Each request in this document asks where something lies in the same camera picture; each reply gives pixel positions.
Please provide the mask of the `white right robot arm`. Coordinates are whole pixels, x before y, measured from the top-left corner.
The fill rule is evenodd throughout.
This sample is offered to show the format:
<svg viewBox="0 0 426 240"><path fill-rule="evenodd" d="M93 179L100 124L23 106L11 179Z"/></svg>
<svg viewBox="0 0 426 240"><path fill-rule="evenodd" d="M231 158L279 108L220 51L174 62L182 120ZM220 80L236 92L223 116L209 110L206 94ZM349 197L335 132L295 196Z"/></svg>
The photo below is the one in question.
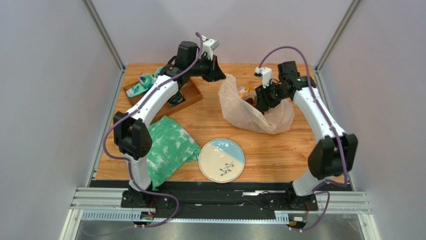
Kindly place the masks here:
<svg viewBox="0 0 426 240"><path fill-rule="evenodd" d="M277 66L278 81L269 67L258 66L254 75L262 80L255 91L256 109L261 113L276 107L285 99L293 101L312 129L316 145L308 157L308 169L292 182L290 193L296 197L313 194L323 184L334 184L334 178L343 176L342 186L348 183L358 146L353 133L346 133L325 107L312 78L301 76L294 61Z"/></svg>

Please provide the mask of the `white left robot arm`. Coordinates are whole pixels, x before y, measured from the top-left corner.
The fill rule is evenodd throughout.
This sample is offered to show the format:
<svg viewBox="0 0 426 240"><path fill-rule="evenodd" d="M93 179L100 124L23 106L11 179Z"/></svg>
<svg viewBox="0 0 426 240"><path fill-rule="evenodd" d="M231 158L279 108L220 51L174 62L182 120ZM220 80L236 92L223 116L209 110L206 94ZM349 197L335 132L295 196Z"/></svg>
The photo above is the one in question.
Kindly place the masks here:
<svg viewBox="0 0 426 240"><path fill-rule="evenodd" d="M129 191L146 198L152 181L148 172L147 155L153 140L149 126L164 104L192 77L207 82L225 79L214 50L220 45L216 39L206 38L201 44L182 41L177 54L160 71L156 82L133 107L113 116L113 140L127 161Z"/></svg>

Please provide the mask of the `red fake fruit bunch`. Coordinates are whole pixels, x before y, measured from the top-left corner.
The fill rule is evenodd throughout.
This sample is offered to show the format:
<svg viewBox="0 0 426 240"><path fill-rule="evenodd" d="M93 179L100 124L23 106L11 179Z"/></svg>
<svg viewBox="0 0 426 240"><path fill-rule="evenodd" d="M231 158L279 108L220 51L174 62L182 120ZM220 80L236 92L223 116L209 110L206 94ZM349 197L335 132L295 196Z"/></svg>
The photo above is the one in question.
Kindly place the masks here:
<svg viewBox="0 0 426 240"><path fill-rule="evenodd" d="M248 103L249 105L251 105L252 107L256 107L256 103L257 103L257 97L254 96L242 96L241 99L243 101L245 101L246 103Z"/></svg>

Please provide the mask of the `translucent white plastic bag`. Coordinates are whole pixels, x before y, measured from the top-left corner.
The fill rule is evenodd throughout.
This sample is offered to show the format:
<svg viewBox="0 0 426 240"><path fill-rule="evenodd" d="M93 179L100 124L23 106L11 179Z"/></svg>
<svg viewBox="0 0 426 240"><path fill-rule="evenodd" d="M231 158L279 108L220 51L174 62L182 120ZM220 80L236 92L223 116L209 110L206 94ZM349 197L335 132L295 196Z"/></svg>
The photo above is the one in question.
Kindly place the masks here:
<svg viewBox="0 0 426 240"><path fill-rule="evenodd" d="M290 130L295 110L287 99L263 114L240 97L236 78L229 73L225 76L218 97L226 121L237 128L262 134L276 135Z"/></svg>

